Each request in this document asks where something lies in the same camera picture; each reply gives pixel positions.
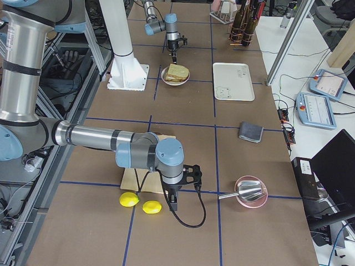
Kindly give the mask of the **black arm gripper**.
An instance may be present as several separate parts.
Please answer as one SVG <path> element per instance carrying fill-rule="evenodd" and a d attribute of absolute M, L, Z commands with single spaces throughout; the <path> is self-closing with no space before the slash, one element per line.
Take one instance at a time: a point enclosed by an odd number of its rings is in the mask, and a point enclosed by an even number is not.
<path fill-rule="evenodd" d="M 178 37 L 175 39 L 167 39 L 166 47 L 167 50 L 171 52 L 173 64 L 177 64 L 176 51 L 184 45 L 187 45 L 187 38 L 184 35 L 178 35 Z"/>

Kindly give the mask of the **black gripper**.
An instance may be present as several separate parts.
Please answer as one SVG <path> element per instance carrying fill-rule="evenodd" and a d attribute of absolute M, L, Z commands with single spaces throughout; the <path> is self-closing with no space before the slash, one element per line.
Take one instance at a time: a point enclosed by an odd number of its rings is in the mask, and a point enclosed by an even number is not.
<path fill-rule="evenodd" d="M 202 172 L 199 165 L 183 165 L 182 172 L 177 177 L 162 175 L 162 188 L 169 191 L 169 203 L 173 211 L 178 210 L 178 190 L 182 186 L 193 184 L 197 191 L 201 190 Z"/>

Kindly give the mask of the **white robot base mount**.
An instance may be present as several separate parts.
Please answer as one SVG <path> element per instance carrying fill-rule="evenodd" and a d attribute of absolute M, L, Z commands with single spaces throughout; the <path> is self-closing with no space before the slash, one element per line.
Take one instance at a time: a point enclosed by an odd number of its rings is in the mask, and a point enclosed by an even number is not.
<path fill-rule="evenodd" d="M 124 1 L 101 0 L 99 3 L 114 53 L 108 89 L 145 90 L 149 66 L 140 64 L 134 55 Z"/>

